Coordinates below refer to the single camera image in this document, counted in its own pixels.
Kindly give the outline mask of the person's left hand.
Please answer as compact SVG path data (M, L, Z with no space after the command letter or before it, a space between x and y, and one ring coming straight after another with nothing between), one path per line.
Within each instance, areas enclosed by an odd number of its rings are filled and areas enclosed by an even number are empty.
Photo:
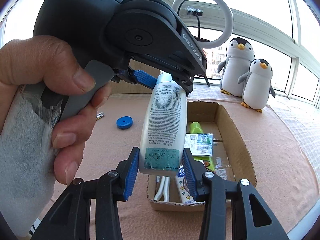
M52 36L12 40L1 48L2 125L18 87L41 81L62 95L82 95L95 85L95 80L78 64L68 43ZM54 173L59 183L69 185L74 179L83 159L85 142L95 126L98 108L110 95L111 87L106 84L76 116L54 127L52 146L59 150Z

